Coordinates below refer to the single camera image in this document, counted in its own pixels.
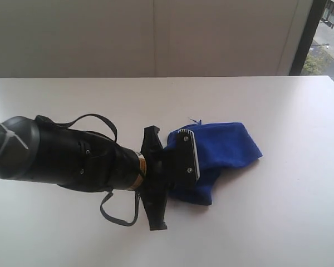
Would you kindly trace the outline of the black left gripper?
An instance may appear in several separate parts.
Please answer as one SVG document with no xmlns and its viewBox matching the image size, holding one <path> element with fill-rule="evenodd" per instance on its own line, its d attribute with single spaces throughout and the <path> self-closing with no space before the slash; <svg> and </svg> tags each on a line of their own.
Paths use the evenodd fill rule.
<svg viewBox="0 0 334 267">
<path fill-rule="evenodd" d="M 150 230 L 166 230 L 164 221 L 168 192 L 173 188 L 174 149 L 165 150 L 157 126 L 144 128 L 141 153 L 146 161 L 146 174 L 137 191 L 141 196 Z"/>
</svg>

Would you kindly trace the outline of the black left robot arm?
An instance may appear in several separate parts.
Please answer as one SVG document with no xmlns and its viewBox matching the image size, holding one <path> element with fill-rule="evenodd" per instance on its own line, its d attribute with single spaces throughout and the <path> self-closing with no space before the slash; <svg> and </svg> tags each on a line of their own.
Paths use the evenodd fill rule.
<svg viewBox="0 0 334 267">
<path fill-rule="evenodd" d="M 165 230 L 169 182 L 162 175 L 159 129 L 144 129 L 140 152 L 116 138 L 48 117 L 17 116 L 0 123 L 0 179 L 56 184 L 78 192 L 132 191 L 150 230 Z"/>
</svg>

